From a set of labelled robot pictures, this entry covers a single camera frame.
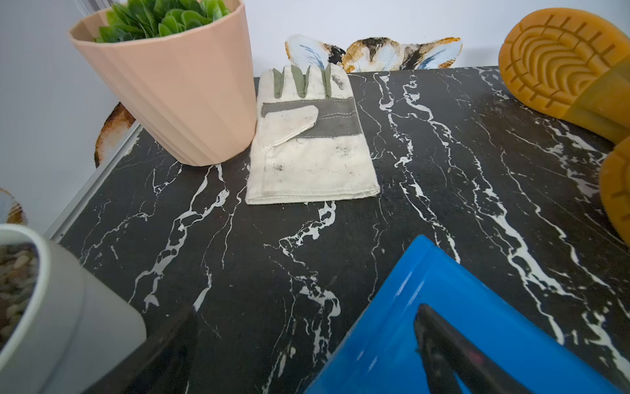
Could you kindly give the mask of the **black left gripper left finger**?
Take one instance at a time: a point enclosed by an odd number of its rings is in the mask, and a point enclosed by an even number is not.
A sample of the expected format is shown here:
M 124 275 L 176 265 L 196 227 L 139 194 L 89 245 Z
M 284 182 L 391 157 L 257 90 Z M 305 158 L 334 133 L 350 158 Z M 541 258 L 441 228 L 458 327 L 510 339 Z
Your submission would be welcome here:
M 184 393 L 198 341 L 194 307 L 173 315 L 87 393 Z

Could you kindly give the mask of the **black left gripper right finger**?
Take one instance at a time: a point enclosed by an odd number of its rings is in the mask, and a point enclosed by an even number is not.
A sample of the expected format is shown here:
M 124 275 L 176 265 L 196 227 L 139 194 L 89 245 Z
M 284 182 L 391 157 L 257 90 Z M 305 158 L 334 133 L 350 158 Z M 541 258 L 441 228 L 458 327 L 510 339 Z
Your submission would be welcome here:
M 530 392 L 430 305 L 418 307 L 414 332 L 429 392 Z

